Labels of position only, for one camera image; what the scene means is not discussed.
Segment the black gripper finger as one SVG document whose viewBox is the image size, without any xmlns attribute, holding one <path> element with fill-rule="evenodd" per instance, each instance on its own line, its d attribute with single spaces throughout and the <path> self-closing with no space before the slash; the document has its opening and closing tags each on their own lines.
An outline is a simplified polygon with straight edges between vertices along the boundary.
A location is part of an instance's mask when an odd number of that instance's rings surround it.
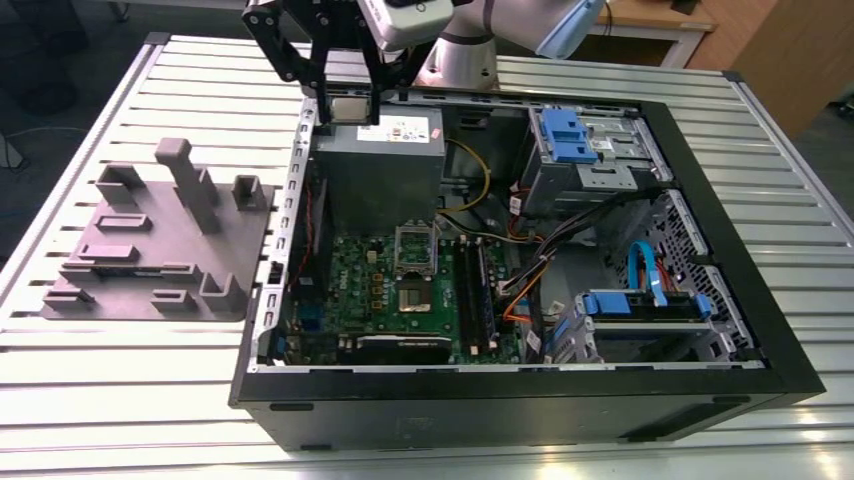
<svg viewBox="0 0 854 480">
<path fill-rule="evenodd" d="M 287 14 L 278 1 L 248 1 L 242 20 L 248 32 L 284 82 L 299 82 L 307 95 L 316 100 L 318 118 L 323 124 L 332 121 L 331 101 L 327 93 L 326 63 L 330 48 L 311 40 L 311 55 L 303 57 L 280 29 Z"/>
<path fill-rule="evenodd" d="M 356 29 L 356 38 L 370 77 L 370 95 L 366 116 L 356 125 L 378 125 L 380 121 L 380 96 L 388 90 L 408 88 L 419 74 L 436 40 L 408 47 L 395 60 L 387 62 L 368 28 Z"/>
</svg>

